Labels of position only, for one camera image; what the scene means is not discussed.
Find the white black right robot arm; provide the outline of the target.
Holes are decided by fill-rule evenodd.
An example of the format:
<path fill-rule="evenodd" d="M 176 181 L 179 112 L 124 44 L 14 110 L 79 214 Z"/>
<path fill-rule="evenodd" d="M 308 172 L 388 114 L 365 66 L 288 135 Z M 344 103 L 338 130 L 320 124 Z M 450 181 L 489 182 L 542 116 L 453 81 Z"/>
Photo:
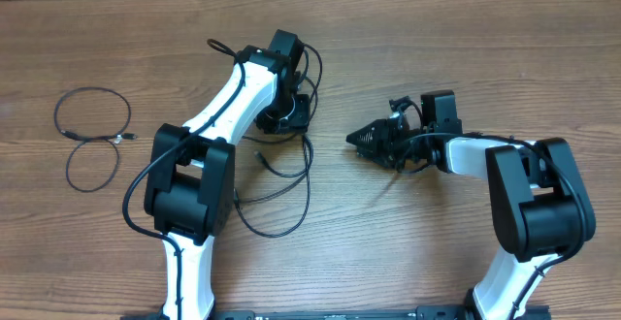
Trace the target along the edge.
<path fill-rule="evenodd" d="M 418 319 L 548 319 L 546 305 L 528 300 L 547 272 L 577 254 L 596 230 L 585 185 L 566 140 L 522 141 L 466 133 L 451 90 L 428 92 L 414 104 L 392 100 L 391 115 L 347 135 L 359 156 L 404 173 L 411 161 L 421 172 L 483 179 L 500 244 L 486 275 L 462 305 L 421 305 Z M 414 106 L 420 125 L 409 127 Z"/>

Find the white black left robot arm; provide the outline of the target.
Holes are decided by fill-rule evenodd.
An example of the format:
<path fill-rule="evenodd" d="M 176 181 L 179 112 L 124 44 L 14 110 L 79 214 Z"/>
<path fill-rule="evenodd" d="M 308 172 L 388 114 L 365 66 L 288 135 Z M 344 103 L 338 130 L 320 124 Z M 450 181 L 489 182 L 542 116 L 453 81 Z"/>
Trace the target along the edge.
<path fill-rule="evenodd" d="M 208 319 L 212 316 L 211 263 L 214 239 L 231 210 L 239 208 L 235 188 L 236 146 L 250 125 L 270 135 L 270 144 L 295 137 L 302 142 L 305 165 L 296 180 L 308 179 L 313 150 L 306 133 L 315 94 L 302 94 L 308 72 L 308 45 L 279 30 L 267 48 L 234 51 L 215 39 L 208 45 L 233 58 L 233 71 L 213 100 L 181 126 L 163 124 L 153 138 L 149 164 L 129 185 L 122 205 L 147 184 L 144 209 L 153 230 L 134 231 L 161 240 L 166 253 L 167 298 L 154 319 Z"/>

